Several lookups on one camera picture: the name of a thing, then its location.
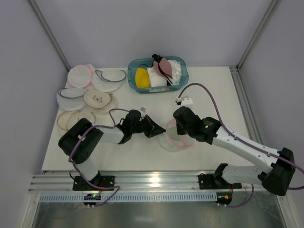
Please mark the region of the pink-trimmed mesh laundry bag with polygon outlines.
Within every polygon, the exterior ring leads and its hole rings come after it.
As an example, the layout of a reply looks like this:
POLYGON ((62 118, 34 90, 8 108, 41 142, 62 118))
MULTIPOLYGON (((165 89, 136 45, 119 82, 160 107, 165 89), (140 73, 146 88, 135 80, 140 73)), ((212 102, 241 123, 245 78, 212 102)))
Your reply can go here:
POLYGON ((188 135, 178 135, 175 119, 163 125, 166 132, 158 136, 159 145, 170 152, 178 152, 190 148, 194 141, 188 135))

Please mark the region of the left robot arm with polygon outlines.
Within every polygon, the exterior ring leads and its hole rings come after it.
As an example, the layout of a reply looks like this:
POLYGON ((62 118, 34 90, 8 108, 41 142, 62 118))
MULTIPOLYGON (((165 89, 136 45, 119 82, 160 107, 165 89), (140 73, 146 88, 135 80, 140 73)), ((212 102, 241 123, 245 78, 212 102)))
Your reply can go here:
POLYGON ((58 146, 88 185, 103 188, 101 174, 91 159, 98 143, 122 145, 131 140, 134 134, 142 133, 146 138, 153 138, 165 132, 144 111, 132 109, 113 126, 93 125, 88 119, 82 118, 59 139, 58 146))

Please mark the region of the white lace bra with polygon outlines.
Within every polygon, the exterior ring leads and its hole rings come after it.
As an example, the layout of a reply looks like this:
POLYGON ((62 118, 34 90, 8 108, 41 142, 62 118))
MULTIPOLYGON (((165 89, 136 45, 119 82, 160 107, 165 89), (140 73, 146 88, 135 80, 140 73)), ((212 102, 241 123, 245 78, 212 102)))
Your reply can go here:
POLYGON ((170 79, 171 85, 178 85, 180 83, 180 78, 182 76, 181 64, 176 60, 168 60, 172 69, 172 79, 170 79))

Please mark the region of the beige laundry bag upper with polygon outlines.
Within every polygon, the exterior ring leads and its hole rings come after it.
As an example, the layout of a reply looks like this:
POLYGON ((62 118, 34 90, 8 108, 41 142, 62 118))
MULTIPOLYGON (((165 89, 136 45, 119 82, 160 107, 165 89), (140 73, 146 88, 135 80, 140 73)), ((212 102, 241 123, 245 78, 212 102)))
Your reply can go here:
POLYGON ((84 93, 83 101, 93 114, 106 114, 117 107, 117 99, 113 94, 98 90, 88 90, 84 93))

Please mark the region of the grey-trimmed open laundry bag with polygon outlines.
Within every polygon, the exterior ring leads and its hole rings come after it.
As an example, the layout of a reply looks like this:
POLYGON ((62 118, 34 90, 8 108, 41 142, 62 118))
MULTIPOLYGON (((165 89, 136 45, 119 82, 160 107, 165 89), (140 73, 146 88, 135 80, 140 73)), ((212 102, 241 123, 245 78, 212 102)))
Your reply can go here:
POLYGON ((118 90, 124 83, 127 75, 123 70, 96 69, 91 84, 95 90, 110 93, 118 90))

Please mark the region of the grey-trimmed folded laundry bag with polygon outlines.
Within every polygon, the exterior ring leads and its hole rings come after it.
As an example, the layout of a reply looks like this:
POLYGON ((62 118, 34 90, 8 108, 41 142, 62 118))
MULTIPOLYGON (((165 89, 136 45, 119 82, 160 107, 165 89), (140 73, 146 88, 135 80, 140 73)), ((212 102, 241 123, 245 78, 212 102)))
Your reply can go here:
POLYGON ((76 111, 84 108, 83 96, 87 92, 83 88, 61 88, 58 90, 56 98, 58 106, 64 111, 76 111))

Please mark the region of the beige laundry bag lower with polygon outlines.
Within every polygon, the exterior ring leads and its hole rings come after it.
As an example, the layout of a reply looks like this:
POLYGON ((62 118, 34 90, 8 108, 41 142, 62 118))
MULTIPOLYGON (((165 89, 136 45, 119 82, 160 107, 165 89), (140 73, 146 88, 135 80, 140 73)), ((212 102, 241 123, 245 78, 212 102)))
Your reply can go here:
POLYGON ((93 124, 96 121, 96 117, 92 113, 82 111, 63 112, 57 118, 57 128, 60 132, 67 132, 82 118, 93 124))

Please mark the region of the teal plastic basket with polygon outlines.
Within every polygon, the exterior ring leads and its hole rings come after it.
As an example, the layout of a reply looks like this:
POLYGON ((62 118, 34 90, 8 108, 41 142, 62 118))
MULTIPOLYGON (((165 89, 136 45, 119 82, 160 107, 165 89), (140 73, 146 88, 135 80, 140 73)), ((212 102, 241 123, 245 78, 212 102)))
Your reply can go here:
POLYGON ((186 63, 179 57, 175 56, 170 56, 170 57, 165 57, 167 60, 176 60, 179 61, 181 64, 181 72, 182 76, 180 78, 180 83, 178 85, 171 85, 170 84, 170 79, 168 77, 162 76, 166 78, 167 80, 167 85, 166 86, 159 86, 159 87, 148 87, 148 88, 138 88, 135 83, 135 74, 138 68, 144 68, 147 69, 149 67, 153 67, 153 58, 143 58, 143 59, 137 59, 132 61, 129 66, 128 66, 128 73, 127 73, 127 78, 128 78, 128 83, 131 88, 133 88, 136 92, 138 93, 153 93, 153 92, 169 92, 169 91, 177 91, 180 90, 183 86, 185 86, 188 83, 189 80, 189 75, 188 71, 186 68, 186 63))

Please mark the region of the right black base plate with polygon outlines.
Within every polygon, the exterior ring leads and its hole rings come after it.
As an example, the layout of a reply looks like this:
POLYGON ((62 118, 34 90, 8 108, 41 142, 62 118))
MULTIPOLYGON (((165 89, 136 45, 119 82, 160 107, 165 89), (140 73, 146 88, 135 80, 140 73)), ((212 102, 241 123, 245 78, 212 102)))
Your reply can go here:
POLYGON ((228 183, 222 177, 214 177, 213 174, 198 175, 198 183, 200 190, 228 190, 228 189, 241 189, 241 183, 228 183))

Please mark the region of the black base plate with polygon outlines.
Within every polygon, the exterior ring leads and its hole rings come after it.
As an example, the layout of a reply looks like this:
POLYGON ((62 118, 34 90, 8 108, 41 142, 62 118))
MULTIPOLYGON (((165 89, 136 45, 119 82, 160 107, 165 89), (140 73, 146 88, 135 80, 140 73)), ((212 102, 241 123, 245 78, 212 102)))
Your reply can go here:
POLYGON ((222 177, 214 177, 213 174, 198 175, 198 183, 200 190, 228 190, 228 189, 241 189, 241 183, 228 183, 222 177))
MULTIPOLYGON (((108 191, 113 191, 113 187, 115 184, 115 176, 104 176, 96 177, 93 179, 94 185, 101 188, 111 188, 108 191)), ((90 191, 90 190, 98 190, 89 185, 81 176, 75 176, 73 187, 73 191, 90 191)))

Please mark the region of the right aluminium side rail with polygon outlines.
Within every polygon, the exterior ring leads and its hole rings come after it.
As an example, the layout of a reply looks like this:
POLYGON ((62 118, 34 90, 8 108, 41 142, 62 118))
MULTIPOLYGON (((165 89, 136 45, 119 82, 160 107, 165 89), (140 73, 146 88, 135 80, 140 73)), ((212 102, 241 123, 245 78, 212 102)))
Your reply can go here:
POLYGON ((257 120, 250 104, 250 100, 244 82, 242 80, 241 73, 236 66, 230 66, 229 69, 236 89, 242 114, 245 120, 245 125, 249 138, 255 142, 265 145, 263 136, 259 131, 257 120))

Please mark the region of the aluminium front rail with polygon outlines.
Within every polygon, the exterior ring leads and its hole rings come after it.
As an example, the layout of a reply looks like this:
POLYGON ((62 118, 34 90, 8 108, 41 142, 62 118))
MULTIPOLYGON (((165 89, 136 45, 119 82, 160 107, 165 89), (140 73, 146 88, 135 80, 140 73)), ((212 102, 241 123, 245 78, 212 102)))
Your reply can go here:
MULTIPOLYGON (((121 192, 174 192, 174 191, 229 191, 206 184, 200 174, 210 171, 101 171, 104 176, 114 176, 121 192)), ((76 171, 44 171, 35 174, 29 192, 71 192, 76 171)))

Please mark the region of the right aluminium corner post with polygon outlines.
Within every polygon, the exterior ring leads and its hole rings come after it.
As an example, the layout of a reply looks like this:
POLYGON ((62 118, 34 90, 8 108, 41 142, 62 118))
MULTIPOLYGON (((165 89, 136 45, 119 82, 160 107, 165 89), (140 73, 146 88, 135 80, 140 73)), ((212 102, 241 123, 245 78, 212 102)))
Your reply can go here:
POLYGON ((256 27, 252 37, 249 40, 247 47, 245 48, 244 53, 241 56, 241 59, 236 66, 237 70, 240 71, 242 66, 244 65, 245 61, 249 57, 250 53, 252 52, 253 48, 259 41, 260 37, 262 36, 263 32, 267 28, 272 16, 274 15, 275 11, 277 10, 278 6, 280 5, 281 0, 271 0, 265 13, 263 14, 262 18, 260 19, 258 26, 256 27))

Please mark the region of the aluminium corner post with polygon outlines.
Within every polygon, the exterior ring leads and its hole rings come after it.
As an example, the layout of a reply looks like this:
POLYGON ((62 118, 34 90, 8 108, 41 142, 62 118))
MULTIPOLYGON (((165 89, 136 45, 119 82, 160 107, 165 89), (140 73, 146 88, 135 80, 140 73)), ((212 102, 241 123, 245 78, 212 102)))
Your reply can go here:
POLYGON ((280 5, 281 0, 271 0, 265 13, 263 14, 262 18, 260 19, 258 26, 256 27, 252 37, 249 40, 247 47, 245 48, 244 53, 241 56, 241 59, 236 66, 237 70, 240 71, 242 66, 244 65, 245 61, 249 57, 250 53, 252 52, 253 48, 259 41, 260 37, 262 36, 263 32, 267 28, 272 16, 274 15, 275 11, 277 10, 278 6, 280 5))
POLYGON ((67 58, 65 57, 62 48, 60 47, 57 39, 55 38, 50 26, 48 25, 47 20, 45 19, 40 7, 38 6, 35 0, 26 0, 29 7, 31 8, 34 16, 38 20, 40 26, 42 27, 44 33, 46 34, 51 46, 53 47, 55 53, 59 57, 61 63, 64 65, 65 69, 69 71, 71 69, 70 64, 68 63, 67 58))

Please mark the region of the left aluminium corner post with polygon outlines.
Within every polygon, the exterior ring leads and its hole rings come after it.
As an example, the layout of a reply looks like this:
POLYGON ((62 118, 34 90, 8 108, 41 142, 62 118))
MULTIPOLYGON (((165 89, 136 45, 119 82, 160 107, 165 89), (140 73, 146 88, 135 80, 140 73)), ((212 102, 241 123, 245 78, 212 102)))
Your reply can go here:
POLYGON ((34 16, 38 20, 40 26, 42 27, 44 33, 46 34, 51 46, 53 47, 55 53, 59 57, 61 63, 64 65, 65 69, 69 71, 71 69, 70 64, 68 63, 67 58, 65 57, 62 48, 60 47, 57 39, 55 38, 50 26, 48 25, 47 20, 45 19, 40 7, 38 6, 35 0, 26 0, 29 7, 31 8, 34 16))

